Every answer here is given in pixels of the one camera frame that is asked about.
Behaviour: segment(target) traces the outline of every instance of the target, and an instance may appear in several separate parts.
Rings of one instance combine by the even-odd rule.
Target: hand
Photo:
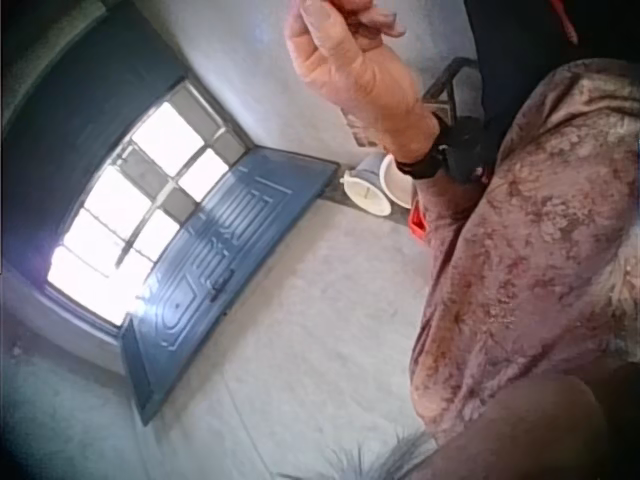
[[[294,0],[286,39],[298,75],[354,115],[403,162],[421,158],[438,122],[420,100],[412,71],[382,42],[402,36],[395,15],[373,0]]]

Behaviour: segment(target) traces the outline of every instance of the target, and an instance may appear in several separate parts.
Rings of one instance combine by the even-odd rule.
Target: door handle
[[[222,277],[220,277],[216,281],[216,283],[213,284],[213,286],[211,287],[211,297],[209,297],[209,303],[215,302],[220,297],[220,294],[224,292],[224,289],[227,288],[227,285],[235,274],[235,269],[230,268],[229,270],[224,272]]]

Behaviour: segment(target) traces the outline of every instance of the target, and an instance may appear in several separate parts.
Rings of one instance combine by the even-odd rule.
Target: door panel
[[[143,306],[123,328],[123,358],[143,423],[157,413],[198,346],[335,169],[254,149],[176,235],[147,280]]]

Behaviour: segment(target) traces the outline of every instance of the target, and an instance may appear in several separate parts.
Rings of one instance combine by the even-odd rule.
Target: pink patterned fabric
[[[616,345],[637,355],[638,79],[566,65],[520,111],[486,190],[417,182],[435,268],[412,399],[439,442],[511,382]]]

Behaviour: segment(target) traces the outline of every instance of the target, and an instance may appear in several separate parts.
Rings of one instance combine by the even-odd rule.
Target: gray floor
[[[53,478],[268,479],[372,454],[420,428],[407,365],[428,270],[406,228],[319,201],[149,427],[117,378],[22,347],[6,349],[3,421]]]

